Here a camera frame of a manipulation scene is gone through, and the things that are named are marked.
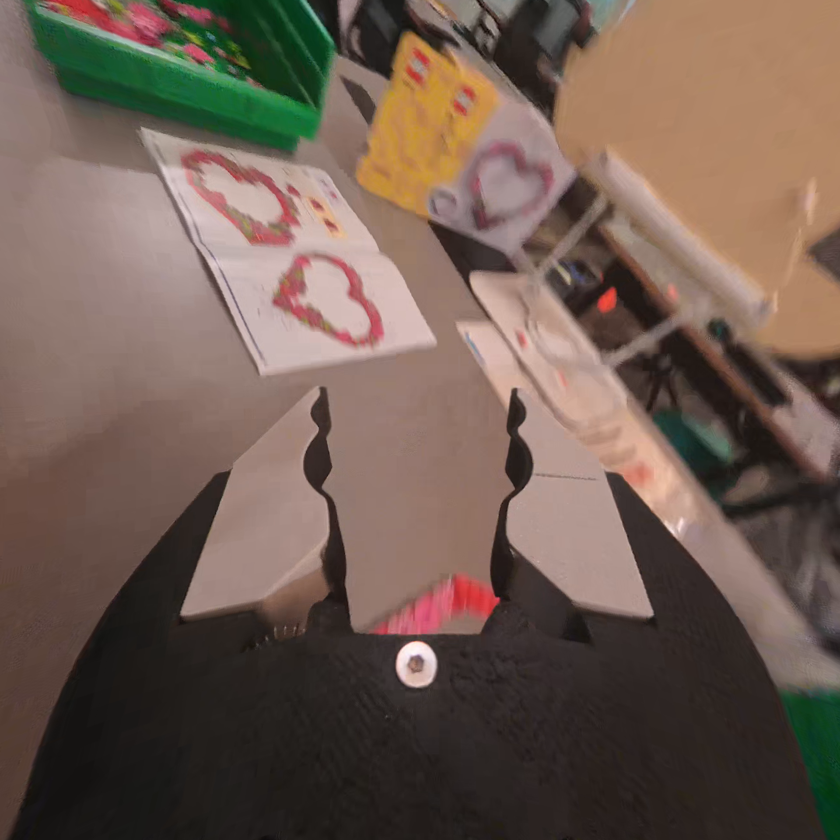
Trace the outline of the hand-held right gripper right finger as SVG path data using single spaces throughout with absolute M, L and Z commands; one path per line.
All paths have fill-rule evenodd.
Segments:
M 511 390 L 503 498 L 490 556 L 496 595 L 547 585 L 579 613 L 650 621 L 655 611 L 600 461 L 530 392 Z

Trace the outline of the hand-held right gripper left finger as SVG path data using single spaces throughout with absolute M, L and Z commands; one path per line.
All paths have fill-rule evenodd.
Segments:
M 268 629 L 303 629 L 329 594 L 346 603 L 335 504 L 329 396 L 307 392 L 234 462 L 181 607 L 181 619 L 253 613 Z

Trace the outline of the yellow and white lego box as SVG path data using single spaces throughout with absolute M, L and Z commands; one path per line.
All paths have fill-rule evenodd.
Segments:
M 506 256 L 575 178 L 550 122 L 509 79 L 410 32 L 355 174 L 367 192 Z

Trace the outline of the pile of loose lego pieces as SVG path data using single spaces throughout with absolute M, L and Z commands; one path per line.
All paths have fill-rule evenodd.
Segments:
M 253 76 L 241 46 L 233 40 L 228 18 L 198 2 L 176 1 L 46 1 L 42 11 L 150 47 L 253 88 Z

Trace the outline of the laminated paper sheet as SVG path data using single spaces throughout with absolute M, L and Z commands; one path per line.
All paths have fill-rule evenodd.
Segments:
M 459 321 L 461 339 L 507 406 L 510 393 L 527 393 L 567 434 L 620 475 L 676 537 L 701 521 L 700 506 L 684 477 L 626 400 L 589 377 L 582 384 L 549 367 L 550 387 L 535 380 L 491 322 Z

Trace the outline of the white lamp stand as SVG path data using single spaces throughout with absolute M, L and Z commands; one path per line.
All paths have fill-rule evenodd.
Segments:
M 475 271 L 470 289 L 512 351 L 538 399 L 570 433 L 581 436 L 616 420 L 627 407 L 628 392 L 617 369 L 683 328 L 678 311 L 615 350 L 598 349 L 578 319 L 551 290 L 550 269 L 577 246 L 611 210 L 597 195 L 543 262 L 523 273 Z

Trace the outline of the heart print instruction booklet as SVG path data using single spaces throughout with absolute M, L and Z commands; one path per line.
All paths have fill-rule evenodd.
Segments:
M 260 375 L 436 345 L 329 173 L 147 128 L 140 137 Z

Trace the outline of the long wooden edged desk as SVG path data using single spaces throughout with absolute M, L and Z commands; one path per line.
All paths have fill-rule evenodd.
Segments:
M 609 216 L 597 228 L 615 256 L 604 279 L 645 329 L 681 317 L 656 350 L 669 357 L 737 442 L 750 455 L 781 461 L 809 480 L 832 480 L 838 421 L 811 391 L 625 218 Z

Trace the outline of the green plastic bin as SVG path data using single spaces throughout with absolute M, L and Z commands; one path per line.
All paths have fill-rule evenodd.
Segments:
M 309 2 L 198 2 L 225 15 L 262 88 L 25 2 L 67 92 L 281 151 L 316 137 L 335 44 Z
M 782 690 L 828 839 L 839 838 L 839 690 Z

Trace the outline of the wooden lamp panel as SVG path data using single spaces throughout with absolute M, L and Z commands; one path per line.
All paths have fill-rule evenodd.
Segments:
M 838 356 L 838 2 L 635 2 L 566 68 L 562 152 L 757 340 Z

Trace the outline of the red lego heart frame section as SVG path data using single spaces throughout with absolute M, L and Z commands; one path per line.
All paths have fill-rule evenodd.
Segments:
M 449 574 L 389 612 L 366 630 L 374 635 L 453 633 L 461 621 L 482 628 L 499 598 L 489 583 L 465 574 Z

